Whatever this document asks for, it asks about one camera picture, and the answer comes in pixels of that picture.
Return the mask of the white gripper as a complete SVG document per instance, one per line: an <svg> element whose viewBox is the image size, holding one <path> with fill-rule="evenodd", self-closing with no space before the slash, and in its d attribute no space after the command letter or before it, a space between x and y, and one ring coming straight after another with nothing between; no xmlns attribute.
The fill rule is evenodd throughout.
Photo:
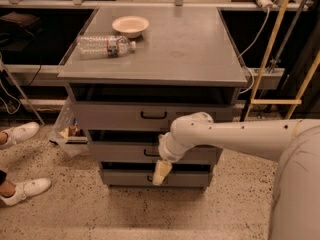
<svg viewBox="0 0 320 240"><path fill-rule="evenodd" d="M172 170L171 163L178 162L184 156L186 147L179 143L171 133L166 133L159 136L158 151L163 160L157 161L153 173L152 183L156 186L160 186L164 182Z"/></svg>

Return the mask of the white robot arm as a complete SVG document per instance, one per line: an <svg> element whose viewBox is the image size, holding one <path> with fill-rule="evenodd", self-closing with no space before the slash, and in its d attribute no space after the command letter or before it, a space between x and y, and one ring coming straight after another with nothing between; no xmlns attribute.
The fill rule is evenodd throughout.
<svg viewBox="0 0 320 240"><path fill-rule="evenodd" d="M268 240L320 240L319 120L216 123L205 112L179 117L159 136L153 183L161 185L172 165L200 145L277 162Z"/></svg>

